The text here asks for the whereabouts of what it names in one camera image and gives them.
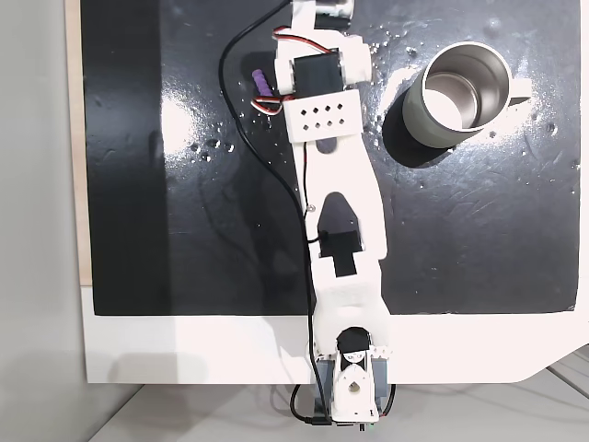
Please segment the black cable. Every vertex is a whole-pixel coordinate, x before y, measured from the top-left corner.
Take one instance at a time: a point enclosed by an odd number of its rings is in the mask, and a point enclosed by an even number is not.
[[[227,93],[227,87],[225,84],[225,61],[227,55],[231,52],[236,44],[241,41],[245,36],[247,36],[251,31],[268,21],[270,18],[278,14],[281,10],[291,4],[291,0],[283,0],[279,5],[277,5],[274,9],[270,12],[266,13],[264,16],[258,18],[254,21],[251,25],[247,26],[241,32],[239,32],[223,49],[223,53],[221,54],[221,58],[219,59],[219,69],[218,69],[218,77],[219,77],[219,86],[221,88],[221,94],[225,100],[225,104],[229,109],[229,113],[231,113],[231,117],[233,118],[237,132],[239,136],[246,144],[246,147],[249,151],[254,155],[254,157],[259,161],[259,163],[271,173],[271,175],[281,183],[284,187],[288,196],[290,197],[291,201],[296,208],[296,214],[298,217],[299,224],[301,225],[301,239],[303,244],[303,253],[304,253],[304,262],[305,262],[305,284],[306,284],[306,303],[307,303],[307,327],[309,333],[309,357],[311,359],[311,366],[313,367],[313,372],[315,374],[315,379],[317,380],[318,388],[319,388],[319,395],[321,397],[321,405],[323,407],[323,413],[325,414],[324,421],[331,423],[331,419],[328,415],[328,407],[325,401],[325,394],[323,392],[323,384],[321,383],[321,378],[319,377],[319,372],[317,369],[317,363],[315,362],[315,355],[313,353],[313,295],[312,295],[312,284],[311,284],[311,257],[309,254],[308,248],[308,238],[306,237],[306,225],[305,225],[305,215],[303,214],[303,210],[301,209],[300,203],[298,198],[296,197],[295,192],[288,183],[284,180],[284,178],[273,168],[270,163],[264,159],[261,153],[256,149],[256,147],[251,143],[244,129],[241,121],[239,119],[239,115],[237,114],[236,108],[229,99],[229,94]]]
[[[388,416],[390,409],[393,408],[393,401],[395,400],[395,393],[397,392],[397,384],[390,386],[390,393],[388,393],[388,401],[385,410],[383,411],[383,417]]]
[[[291,394],[291,413],[299,421],[304,422],[305,424],[307,424],[308,418],[305,418],[304,416],[301,416],[298,413],[298,411],[296,410],[296,406],[295,406],[296,395],[298,394],[298,391],[300,390],[300,388],[301,388],[300,384],[295,385],[294,386],[293,393]]]
[[[306,213],[309,210],[309,202],[306,198],[306,141],[303,144],[303,195],[305,196],[305,215],[303,218],[306,219]]]

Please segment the purple object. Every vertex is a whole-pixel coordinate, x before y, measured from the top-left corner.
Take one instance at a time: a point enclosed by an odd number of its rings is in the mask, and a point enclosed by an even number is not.
[[[266,81],[266,76],[261,71],[261,69],[256,69],[254,72],[251,73],[252,78],[256,82],[256,87],[258,87],[258,91],[261,96],[263,97],[273,97],[272,89],[268,86],[268,81]]]

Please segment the stainless steel mug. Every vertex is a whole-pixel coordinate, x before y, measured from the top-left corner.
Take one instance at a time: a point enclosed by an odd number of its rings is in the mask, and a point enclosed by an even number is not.
[[[403,103],[403,120],[423,145],[448,148],[481,132],[513,99],[529,99],[529,79],[513,79],[505,59],[486,44],[464,41],[441,50]]]

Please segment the black tabletop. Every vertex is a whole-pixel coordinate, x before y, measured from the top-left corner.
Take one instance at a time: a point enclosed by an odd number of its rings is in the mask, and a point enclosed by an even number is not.
[[[277,3],[82,0],[97,314],[306,313],[295,210],[238,139],[216,76],[227,42]],[[295,187],[283,117],[248,104],[253,70],[273,82],[271,28],[289,22],[287,10],[243,40],[226,74],[256,146]],[[373,48],[374,82],[360,92],[391,313],[573,309],[579,1],[358,0],[350,33]],[[410,139],[400,104],[457,41],[494,47],[534,97],[454,149],[429,149]]]

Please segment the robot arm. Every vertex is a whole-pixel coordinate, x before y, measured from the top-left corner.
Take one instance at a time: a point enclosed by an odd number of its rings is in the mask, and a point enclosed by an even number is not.
[[[344,90],[370,81],[370,51],[359,36],[316,29],[318,17],[349,22],[352,12],[352,0],[294,0],[292,27],[281,32],[329,50],[297,39],[279,39],[275,60],[281,94],[294,97],[283,108],[308,237],[318,237],[325,200],[334,192],[346,199],[358,218],[359,231],[327,232],[309,246],[321,381],[331,418],[341,424],[378,421],[378,398],[386,395],[389,336],[379,265],[387,255],[383,205],[362,138],[360,95],[357,89]],[[328,138],[335,138],[336,148],[323,154],[317,141]]]

